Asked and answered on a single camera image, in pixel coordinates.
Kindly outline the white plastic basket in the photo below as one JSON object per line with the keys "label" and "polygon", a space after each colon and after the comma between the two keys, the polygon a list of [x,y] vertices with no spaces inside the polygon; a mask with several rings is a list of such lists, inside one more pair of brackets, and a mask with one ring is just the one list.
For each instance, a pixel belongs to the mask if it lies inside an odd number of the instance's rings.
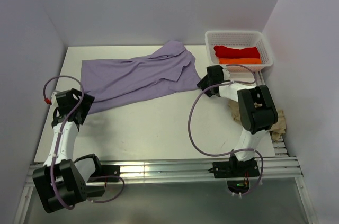
{"label": "white plastic basket", "polygon": [[230,72],[246,72],[244,65],[257,72],[273,65],[272,50],[258,31],[207,31],[205,43],[210,65],[221,65]]}

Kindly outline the rolled red t shirt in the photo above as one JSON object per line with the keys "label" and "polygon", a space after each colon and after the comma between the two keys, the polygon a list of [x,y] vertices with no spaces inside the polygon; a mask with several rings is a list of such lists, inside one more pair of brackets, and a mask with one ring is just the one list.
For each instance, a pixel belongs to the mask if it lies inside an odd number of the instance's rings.
{"label": "rolled red t shirt", "polygon": [[225,46],[214,46],[215,55],[218,58],[260,58],[256,47],[234,49]]}

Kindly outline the beige t shirt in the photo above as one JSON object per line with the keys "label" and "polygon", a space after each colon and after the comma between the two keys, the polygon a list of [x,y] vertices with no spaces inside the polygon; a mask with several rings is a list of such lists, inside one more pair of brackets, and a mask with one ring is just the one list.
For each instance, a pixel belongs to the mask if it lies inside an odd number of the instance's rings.
{"label": "beige t shirt", "polygon": [[[241,124],[238,103],[233,100],[229,100],[228,107],[231,110],[232,119],[236,123]],[[281,109],[277,109],[277,113],[278,121],[270,129],[270,134],[273,141],[278,141],[282,137],[282,135],[286,133],[286,119],[284,116],[284,111]]]}

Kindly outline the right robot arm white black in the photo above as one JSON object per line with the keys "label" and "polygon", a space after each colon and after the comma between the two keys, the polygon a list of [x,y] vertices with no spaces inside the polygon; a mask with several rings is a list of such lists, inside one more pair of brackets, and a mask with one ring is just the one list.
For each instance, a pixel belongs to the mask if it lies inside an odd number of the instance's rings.
{"label": "right robot arm white black", "polygon": [[255,73],[241,65],[253,75],[252,82],[227,79],[221,65],[207,67],[207,74],[197,87],[199,96],[217,96],[238,103],[240,122],[243,126],[239,141],[231,155],[236,159],[229,163],[229,170],[235,176],[247,171],[247,162],[255,157],[255,150],[262,138],[278,121],[273,98],[267,85],[257,85]]}

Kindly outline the aluminium frame rails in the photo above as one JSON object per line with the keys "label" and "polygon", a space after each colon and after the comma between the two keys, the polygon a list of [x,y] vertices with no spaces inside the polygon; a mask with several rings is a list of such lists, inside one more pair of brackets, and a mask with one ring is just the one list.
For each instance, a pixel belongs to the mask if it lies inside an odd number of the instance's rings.
{"label": "aluminium frame rails", "polygon": [[172,94],[90,115],[74,156],[95,153],[106,165],[119,165],[126,184],[110,183],[107,197],[122,194],[49,214],[28,175],[15,223],[317,223],[298,160],[282,139],[266,137],[259,145],[263,184],[240,199],[228,194],[226,180],[208,171],[213,160],[188,138],[197,96]]}

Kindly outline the lilac t shirt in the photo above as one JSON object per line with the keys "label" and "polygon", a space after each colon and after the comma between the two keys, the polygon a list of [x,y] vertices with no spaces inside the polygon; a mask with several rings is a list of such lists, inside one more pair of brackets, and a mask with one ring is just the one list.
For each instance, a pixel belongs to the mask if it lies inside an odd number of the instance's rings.
{"label": "lilac t shirt", "polygon": [[95,98],[89,113],[196,90],[201,80],[195,57],[183,43],[169,41],[151,55],[83,60],[81,83]]}

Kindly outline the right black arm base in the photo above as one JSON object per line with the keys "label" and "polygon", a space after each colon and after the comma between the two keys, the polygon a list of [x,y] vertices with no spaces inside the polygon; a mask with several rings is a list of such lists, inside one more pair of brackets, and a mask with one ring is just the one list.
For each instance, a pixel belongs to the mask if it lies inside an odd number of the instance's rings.
{"label": "right black arm base", "polygon": [[214,178],[251,178],[259,177],[260,169],[256,160],[248,160],[239,162],[237,160],[229,160],[225,162],[213,162],[212,167],[208,170],[213,173]]}

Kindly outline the rolled orange t shirt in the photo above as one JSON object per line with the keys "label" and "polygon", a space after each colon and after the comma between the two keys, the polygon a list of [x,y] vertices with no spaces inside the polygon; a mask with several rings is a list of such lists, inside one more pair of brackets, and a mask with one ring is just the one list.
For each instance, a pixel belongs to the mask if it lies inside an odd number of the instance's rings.
{"label": "rolled orange t shirt", "polygon": [[259,65],[261,64],[260,58],[219,58],[220,64],[225,65],[234,65],[234,64],[240,64],[240,65]]}

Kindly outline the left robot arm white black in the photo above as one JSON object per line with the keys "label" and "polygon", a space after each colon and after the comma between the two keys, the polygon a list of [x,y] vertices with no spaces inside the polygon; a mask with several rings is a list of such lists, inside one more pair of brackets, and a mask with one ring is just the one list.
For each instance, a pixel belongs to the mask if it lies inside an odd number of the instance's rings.
{"label": "left robot arm white black", "polygon": [[95,154],[73,159],[75,139],[94,97],[71,89],[53,97],[53,141],[47,160],[32,179],[44,210],[52,213],[87,199],[86,182],[98,181],[103,167]]}

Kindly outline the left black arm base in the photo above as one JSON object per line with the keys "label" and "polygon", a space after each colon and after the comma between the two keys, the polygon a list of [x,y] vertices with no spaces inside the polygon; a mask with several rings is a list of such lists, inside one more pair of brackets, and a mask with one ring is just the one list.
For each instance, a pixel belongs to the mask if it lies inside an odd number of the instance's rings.
{"label": "left black arm base", "polygon": [[87,180],[87,183],[104,183],[104,185],[87,185],[86,193],[88,198],[100,198],[106,191],[108,183],[117,183],[120,176],[119,165],[102,165],[99,171],[93,173]]}

